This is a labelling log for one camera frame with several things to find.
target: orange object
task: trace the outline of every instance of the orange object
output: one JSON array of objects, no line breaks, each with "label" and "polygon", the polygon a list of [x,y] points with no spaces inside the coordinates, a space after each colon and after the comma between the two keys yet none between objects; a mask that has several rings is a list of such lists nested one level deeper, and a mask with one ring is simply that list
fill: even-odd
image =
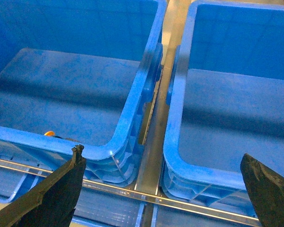
[{"label": "orange object", "polygon": [[45,136],[54,136],[55,133],[53,131],[48,131],[44,134]]}]

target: metal track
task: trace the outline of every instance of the metal track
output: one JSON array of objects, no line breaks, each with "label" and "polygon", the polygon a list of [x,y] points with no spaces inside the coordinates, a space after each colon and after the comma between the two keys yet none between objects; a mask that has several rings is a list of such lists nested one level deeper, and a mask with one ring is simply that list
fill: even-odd
[{"label": "metal track", "polygon": [[[37,175],[41,177],[47,177],[48,174],[52,173],[52,171],[50,170],[46,170],[46,169],[42,169],[42,168],[38,168],[34,166],[29,166],[29,165],[24,165],[24,164],[19,164],[16,162],[2,160],[2,159],[0,159],[0,167],[9,169],[9,170],[19,171],[22,173],[31,174],[31,175]],[[135,190],[119,188],[116,186],[94,182],[90,180],[85,180],[85,179],[83,179],[82,185],[83,187],[86,187],[86,188],[108,192],[108,193],[112,193],[112,194],[116,194],[120,196],[125,196],[127,198],[141,200],[141,201],[145,201],[145,202],[149,202],[153,204],[159,204],[162,206],[167,206],[167,207],[171,207],[171,208],[175,208],[179,210],[185,210],[188,212],[197,213],[197,214],[201,214],[201,215],[205,215],[205,216],[209,216],[213,218],[246,224],[246,225],[253,226],[253,227],[261,226],[257,218],[252,218],[252,217],[248,217],[244,215],[230,213],[230,212],[226,212],[222,210],[216,210],[216,209],[212,209],[208,207],[198,206],[198,205],[194,205],[191,203],[176,201],[176,200],[162,197],[162,195],[154,195],[154,194],[148,194],[144,192],[138,192]]]}]

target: metal rod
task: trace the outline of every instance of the metal rod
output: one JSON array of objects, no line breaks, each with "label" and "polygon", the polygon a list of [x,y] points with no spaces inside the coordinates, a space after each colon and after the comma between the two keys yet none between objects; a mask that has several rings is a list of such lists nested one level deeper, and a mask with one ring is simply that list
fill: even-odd
[{"label": "metal rod", "polygon": [[[52,173],[52,171],[50,171],[50,170],[41,169],[41,168],[37,168],[37,167],[29,166],[29,165],[24,165],[24,164],[18,164],[18,163],[7,161],[7,160],[1,160],[0,159],[0,162],[13,164],[13,165],[20,166],[20,167],[27,167],[27,168],[30,168],[30,169],[39,170],[39,171],[43,171],[43,172],[46,172],[46,173]],[[9,166],[0,165],[0,167],[6,168],[6,169],[9,169],[9,170],[19,171],[19,172],[22,172],[22,173],[31,174],[31,175],[47,177],[45,175],[41,175],[41,174],[38,174],[38,173],[32,173],[32,172],[29,172],[29,171],[13,168],[13,167],[9,167]],[[133,190],[125,189],[125,188],[119,188],[119,187],[116,187],[116,186],[112,186],[112,185],[108,185],[108,184],[104,184],[104,183],[99,183],[99,182],[94,182],[94,181],[90,181],[90,180],[86,180],[86,179],[83,179],[83,187],[91,188],[91,189],[99,190],[99,191],[103,191],[103,192],[109,192],[109,193],[112,193],[112,194],[121,195],[121,196],[125,196],[125,197],[128,197],[128,198],[136,199],[136,200],[146,201],[146,202],[150,202],[150,203],[153,203],[153,204],[158,204],[158,205],[162,205],[162,206],[166,206],[166,207],[171,207],[171,208],[175,208],[175,209],[178,209],[178,210],[184,210],[184,211],[191,212],[191,213],[205,215],[205,216],[212,217],[212,218],[217,218],[217,219],[227,220],[227,221],[231,221],[231,222],[241,223],[241,224],[245,224],[245,225],[249,225],[249,226],[253,226],[253,227],[260,227],[261,226],[261,224],[260,224],[260,222],[257,218],[248,217],[248,216],[244,216],[244,215],[240,215],[240,214],[236,214],[236,213],[231,213],[231,212],[227,212],[227,211],[223,211],[223,210],[217,210],[217,209],[213,209],[213,208],[209,208],[209,207],[203,207],[203,206],[199,206],[199,205],[195,205],[195,204],[191,204],[191,203],[187,203],[187,202],[172,200],[172,199],[169,199],[169,198],[160,197],[158,195],[152,195],[152,194],[133,191]]]},{"label": "metal rod", "polygon": [[0,159],[0,162],[13,164],[13,165],[21,166],[21,167],[27,167],[27,168],[30,168],[30,169],[39,170],[39,171],[46,172],[46,173],[49,173],[49,174],[51,174],[53,172],[51,170],[41,169],[41,168],[38,168],[38,167],[28,166],[28,165],[24,165],[24,164],[21,164],[21,163],[7,161],[7,160],[3,160],[3,159]]}]

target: metal rail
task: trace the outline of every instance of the metal rail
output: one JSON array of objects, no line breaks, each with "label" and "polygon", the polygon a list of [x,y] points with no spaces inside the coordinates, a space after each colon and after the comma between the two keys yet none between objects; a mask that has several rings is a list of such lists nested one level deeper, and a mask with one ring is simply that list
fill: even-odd
[{"label": "metal rail", "polygon": [[[14,170],[14,171],[18,171],[18,172],[22,172],[22,173],[26,173],[26,174],[36,175],[36,176],[40,176],[40,177],[47,177],[47,175],[44,175],[40,172],[44,172],[46,174],[50,174],[50,173],[53,172],[53,171],[50,171],[50,170],[46,170],[46,169],[42,169],[42,168],[38,168],[38,167],[34,167],[34,166],[29,166],[29,165],[24,165],[24,164],[19,164],[19,163],[16,163],[16,162],[2,160],[2,159],[0,159],[0,163],[1,163],[0,164],[1,168]],[[38,173],[31,172],[29,170],[20,169],[20,168],[24,168],[24,167],[29,169],[29,170],[36,170],[36,171],[38,171]],[[209,208],[209,207],[198,206],[198,205],[187,203],[187,202],[176,201],[176,200],[172,200],[172,199],[169,199],[169,198],[164,198],[164,197],[162,197],[162,195],[153,195],[153,194],[139,192],[139,191],[130,190],[130,189],[126,189],[126,188],[119,188],[119,187],[116,187],[116,186],[112,186],[112,185],[108,185],[108,184],[104,184],[104,183],[99,183],[99,182],[94,182],[94,181],[90,181],[90,180],[86,180],[86,179],[83,179],[82,185],[83,185],[83,187],[86,187],[86,188],[90,188],[90,189],[94,189],[94,190],[98,190],[98,191],[102,191],[102,192],[108,192],[108,193],[112,193],[112,194],[116,194],[116,195],[120,195],[120,196],[125,196],[127,198],[141,200],[141,201],[149,202],[149,203],[152,203],[152,204],[158,204],[158,205],[171,207],[171,208],[175,208],[175,209],[179,209],[179,210],[185,210],[185,211],[188,211],[188,212],[201,214],[201,215],[205,215],[205,216],[208,216],[208,217],[223,219],[223,220],[241,223],[241,224],[245,224],[245,225],[249,225],[249,226],[253,226],[253,227],[260,227],[261,226],[261,224],[259,223],[259,220],[257,218],[252,218],[252,217],[248,217],[248,216],[244,216],[244,215],[240,215],[240,214],[226,212],[226,211],[223,211],[223,210],[216,210],[216,209],[212,209],[212,208]]]},{"label": "metal rail", "polygon": [[[148,128],[145,133],[145,147],[141,165],[135,185],[135,190],[152,195],[158,195],[159,182],[163,161],[163,141],[167,125],[169,106],[166,105],[166,95],[169,87],[171,71],[173,68],[176,48],[181,43],[185,19],[191,0],[168,2],[168,8],[164,17],[163,31],[170,26],[170,39],[163,63],[163,71],[158,89],[155,90],[152,102],[152,112],[148,119]],[[151,226],[153,203],[148,203],[144,210],[142,227]]]}]

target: crate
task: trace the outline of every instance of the crate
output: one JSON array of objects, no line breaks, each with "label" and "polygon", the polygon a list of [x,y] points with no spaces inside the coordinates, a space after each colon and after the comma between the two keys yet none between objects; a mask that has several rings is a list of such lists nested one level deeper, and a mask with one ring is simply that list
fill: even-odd
[{"label": "crate", "polygon": [[167,104],[164,192],[255,216],[244,153],[284,176],[284,7],[192,3]]},{"label": "crate", "polygon": [[31,172],[27,167],[16,166],[9,162],[18,162],[24,165],[39,167],[49,170],[48,167],[37,164],[38,161],[23,151],[17,150],[14,153],[3,152],[3,150],[13,150],[15,146],[6,147],[6,142],[0,141],[0,203],[10,203],[28,192],[34,184],[35,176],[26,173]]},{"label": "crate", "polygon": [[[19,172],[10,171],[6,176],[2,173],[5,172],[0,170],[1,203],[13,202],[44,179],[40,176],[25,174],[22,177],[24,180],[18,182]],[[14,182],[18,183],[16,189],[13,189]],[[13,190],[15,193],[10,196],[9,192]],[[145,202],[142,201],[83,187],[72,221],[88,227],[139,227],[144,207]]]},{"label": "crate", "polygon": [[164,0],[0,0],[0,155],[24,151],[55,170],[81,143],[87,179],[133,181],[165,9]]},{"label": "crate", "polygon": [[154,205],[151,227],[190,227],[192,223],[196,227],[247,227],[244,224]]}]

